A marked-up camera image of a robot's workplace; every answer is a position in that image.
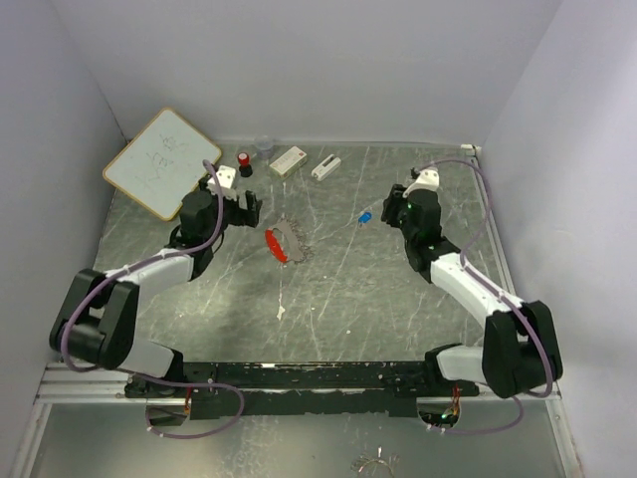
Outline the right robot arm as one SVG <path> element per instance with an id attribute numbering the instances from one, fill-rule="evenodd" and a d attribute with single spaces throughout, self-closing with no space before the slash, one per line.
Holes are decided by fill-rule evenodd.
<path id="1" fill-rule="evenodd" d="M 435 191 L 394 184 L 381 221 L 404 239 L 410 267 L 459 303 L 484 332 L 479 347 L 449 345 L 426 354 L 424 388 L 441 396 L 457 380 L 481 383 L 509 398 L 548 389 L 563 375 L 552 313 L 542 301 L 526 302 L 475 270 L 442 233 Z"/>

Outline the yellow framed whiteboard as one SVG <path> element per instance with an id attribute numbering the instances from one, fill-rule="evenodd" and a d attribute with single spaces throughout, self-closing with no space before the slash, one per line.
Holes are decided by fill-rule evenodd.
<path id="1" fill-rule="evenodd" d="M 162 221 L 172 220 L 183 196 L 222 151 L 172 108 L 162 109 L 105 167 L 103 178 Z"/>

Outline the aluminium rail frame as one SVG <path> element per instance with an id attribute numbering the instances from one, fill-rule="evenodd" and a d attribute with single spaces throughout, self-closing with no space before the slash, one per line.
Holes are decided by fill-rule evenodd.
<path id="1" fill-rule="evenodd" d="M 472 149 L 209 162 L 158 226 L 118 194 L 49 335 L 41 476 L 572 477 L 548 306 Z"/>

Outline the clear jar of paperclips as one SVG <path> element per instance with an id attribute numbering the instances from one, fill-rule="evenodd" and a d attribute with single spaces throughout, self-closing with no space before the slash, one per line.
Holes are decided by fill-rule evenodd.
<path id="1" fill-rule="evenodd" d="M 254 146 L 258 156 L 264 160 L 269 160 L 274 153 L 274 142 L 267 135 L 261 135 L 255 138 Z"/>

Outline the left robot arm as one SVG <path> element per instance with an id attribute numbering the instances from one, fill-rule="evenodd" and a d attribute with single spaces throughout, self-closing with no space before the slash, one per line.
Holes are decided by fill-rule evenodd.
<path id="1" fill-rule="evenodd" d="M 197 279 L 214 258 L 229 226 L 259 224 L 263 201 L 250 190 L 246 206 L 208 189 L 184 196 L 179 224 L 155 255 L 133 265 L 100 272 L 80 271 L 74 277 L 49 336 L 52 350 L 67 367 L 73 359 L 98 367 L 121 369 L 149 377 L 161 396 L 180 393 L 186 383 L 183 354 L 136 336 L 138 309 L 154 296 Z"/>

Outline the black base bar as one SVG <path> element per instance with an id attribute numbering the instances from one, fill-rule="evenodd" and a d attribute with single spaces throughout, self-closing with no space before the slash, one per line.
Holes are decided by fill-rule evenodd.
<path id="1" fill-rule="evenodd" d="M 332 361 L 309 363 L 187 362 L 184 387 L 135 377 L 124 388 L 127 398 L 178 398 L 190 405 L 194 420 L 233 416 L 244 396 L 242 414 L 304 415 L 385 413 L 415 417 L 420 398 L 450 398 L 455 391 L 474 397 L 470 381 L 448 380 L 425 361 Z"/>

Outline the red black stamp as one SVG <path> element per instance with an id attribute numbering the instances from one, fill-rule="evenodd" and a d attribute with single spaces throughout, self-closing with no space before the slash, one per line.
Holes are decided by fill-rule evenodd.
<path id="1" fill-rule="evenodd" d="M 252 168 L 250 160 L 251 160 L 250 155 L 245 151 L 241 151 L 237 154 L 239 172 L 242 177 L 247 178 L 253 174 L 253 168 Z"/>

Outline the white green staple box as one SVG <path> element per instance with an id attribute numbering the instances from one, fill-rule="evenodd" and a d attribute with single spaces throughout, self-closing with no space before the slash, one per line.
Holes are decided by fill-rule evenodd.
<path id="1" fill-rule="evenodd" d="M 302 149 L 292 146 L 272 161 L 269 167 L 278 177 L 285 179 L 302 167 L 307 160 L 308 155 Z"/>

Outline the blue key tag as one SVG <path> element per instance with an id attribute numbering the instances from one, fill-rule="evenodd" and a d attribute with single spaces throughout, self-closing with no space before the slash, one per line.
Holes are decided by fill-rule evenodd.
<path id="1" fill-rule="evenodd" d="M 372 213 L 369 211 L 365 211 L 358 217 L 357 222 L 359 225 L 366 224 L 371 220 L 371 218 L 372 218 Z"/>

